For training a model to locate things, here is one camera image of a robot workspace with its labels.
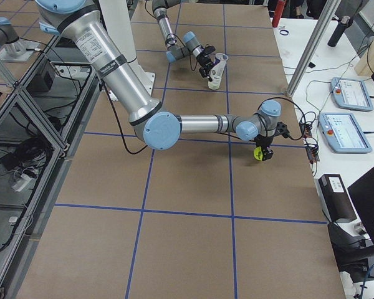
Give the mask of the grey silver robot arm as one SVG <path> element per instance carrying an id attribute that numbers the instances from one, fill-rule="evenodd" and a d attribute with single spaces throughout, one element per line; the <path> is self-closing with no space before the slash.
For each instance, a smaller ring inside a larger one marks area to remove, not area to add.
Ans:
<path id="1" fill-rule="evenodd" d="M 279 102 L 262 102 L 250 117 L 174 115 L 146 90 L 104 29 L 100 11 L 93 1 L 37 1 L 36 4 L 49 29 L 75 42 L 128 112 L 128 121 L 137 137 L 150 148 L 167 150 L 183 133 L 235 133 L 241 140 L 256 142 L 257 160 L 272 157 L 270 145 L 284 127 L 279 122 Z"/>
<path id="2" fill-rule="evenodd" d="M 194 32 L 189 31 L 180 39 L 172 30 L 170 21 L 167 14 L 167 9 L 171 8 L 181 1 L 166 1 L 157 0 L 152 1 L 152 13 L 156 19 L 161 34 L 165 40 L 166 46 L 166 58 L 169 63 L 176 62 L 185 57 L 191 57 L 192 55 L 196 58 L 199 63 L 199 72 L 202 78 L 207 78 L 209 82 L 213 81 L 211 77 L 211 71 L 215 66 L 215 63 L 210 58 L 210 55 L 216 50 L 212 45 L 203 45 L 198 40 Z"/>

